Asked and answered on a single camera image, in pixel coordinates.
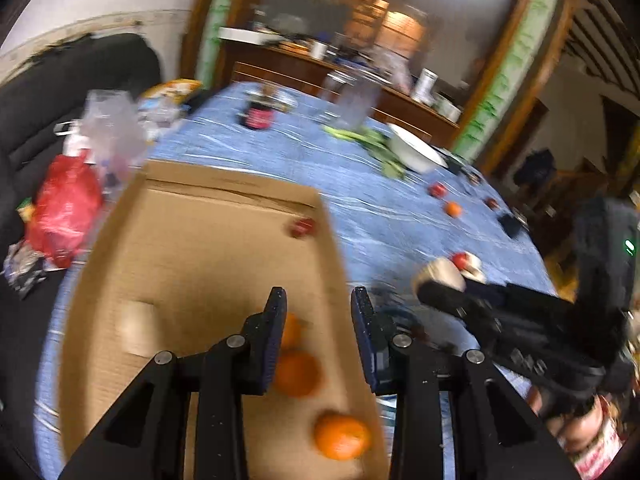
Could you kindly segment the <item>right hand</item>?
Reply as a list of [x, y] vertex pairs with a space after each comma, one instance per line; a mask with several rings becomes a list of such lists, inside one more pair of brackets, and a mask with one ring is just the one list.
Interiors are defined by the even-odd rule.
[[602, 402], [596, 396], [583, 415], [565, 414], [548, 419], [544, 424], [567, 453], [582, 452], [598, 436], [603, 424]]

